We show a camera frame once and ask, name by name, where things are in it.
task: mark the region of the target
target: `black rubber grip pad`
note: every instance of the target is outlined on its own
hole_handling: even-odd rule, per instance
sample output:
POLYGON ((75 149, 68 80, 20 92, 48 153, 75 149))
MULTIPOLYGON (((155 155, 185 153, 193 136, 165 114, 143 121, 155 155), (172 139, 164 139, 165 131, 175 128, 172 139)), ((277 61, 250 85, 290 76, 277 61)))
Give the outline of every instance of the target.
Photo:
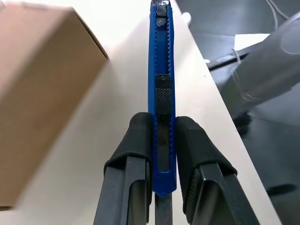
POLYGON ((153 119, 150 113, 139 112, 134 115, 123 140, 112 157, 105 163, 104 174, 108 166, 114 168, 125 166, 127 156, 146 159, 152 171, 151 146, 153 133, 153 119))
POLYGON ((176 118, 176 153, 184 213, 186 213, 189 189, 194 188, 191 182, 196 168, 218 163, 223 175, 237 174, 235 168, 215 147, 203 128, 189 117, 176 118))

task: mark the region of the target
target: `cardboard box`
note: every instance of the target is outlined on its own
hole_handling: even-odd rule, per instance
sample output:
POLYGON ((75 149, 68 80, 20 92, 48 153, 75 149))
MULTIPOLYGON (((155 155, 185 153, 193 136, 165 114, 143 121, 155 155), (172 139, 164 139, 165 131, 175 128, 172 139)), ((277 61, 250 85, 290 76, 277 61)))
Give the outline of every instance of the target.
POLYGON ((0 8, 0 208, 13 206, 106 54, 71 8, 0 8))

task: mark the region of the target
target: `blue utility knife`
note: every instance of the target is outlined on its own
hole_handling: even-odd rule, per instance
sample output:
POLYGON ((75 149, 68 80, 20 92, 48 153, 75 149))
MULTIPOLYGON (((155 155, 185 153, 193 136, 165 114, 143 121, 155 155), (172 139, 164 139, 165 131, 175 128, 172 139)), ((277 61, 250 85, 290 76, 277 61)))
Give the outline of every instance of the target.
POLYGON ((153 191, 161 198, 176 189, 174 27, 169 1, 150 7, 148 111, 154 119, 153 191))

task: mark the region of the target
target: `white table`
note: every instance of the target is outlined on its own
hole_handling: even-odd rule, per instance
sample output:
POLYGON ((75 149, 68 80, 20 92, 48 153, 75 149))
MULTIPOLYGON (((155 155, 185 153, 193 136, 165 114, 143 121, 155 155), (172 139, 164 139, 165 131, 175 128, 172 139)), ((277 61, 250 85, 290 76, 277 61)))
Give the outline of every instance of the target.
MULTIPOLYGON (((47 0, 29 2, 47 2, 47 0)), ((16 210, 0 212, 2 225, 91 225, 103 166, 131 117, 147 111, 150 2, 48 0, 72 5, 105 47, 111 62, 73 115, 16 210)), ((198 122, 238 170, 240 183, 262 225, 281 224, 193 37, 174 10, 176 113, 198 122)), ((154 224, 151 207, 150 224, 154 224)), ((173 193, 173 224, 185 225, 182 197, 173 193)))

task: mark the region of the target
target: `blue plastic handle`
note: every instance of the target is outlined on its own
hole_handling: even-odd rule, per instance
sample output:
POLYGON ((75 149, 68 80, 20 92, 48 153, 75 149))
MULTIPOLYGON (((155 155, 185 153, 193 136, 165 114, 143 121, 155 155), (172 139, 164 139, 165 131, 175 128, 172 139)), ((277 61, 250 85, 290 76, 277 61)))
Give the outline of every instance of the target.
POLYGON ((175 85, 174 85, 174 27, 171 5, 167 6, 166 24, 157 26, 157 6, 150 8, 149 64, 148 64, 148 112, 154 119, 153 191, 165 197, 176 190, 176 152, 175 152, 175 85), (169 124, 169 170, 158 169, 158 118, 155 102, 155 77, 168 74, 172 81, 172 114, 169 124))

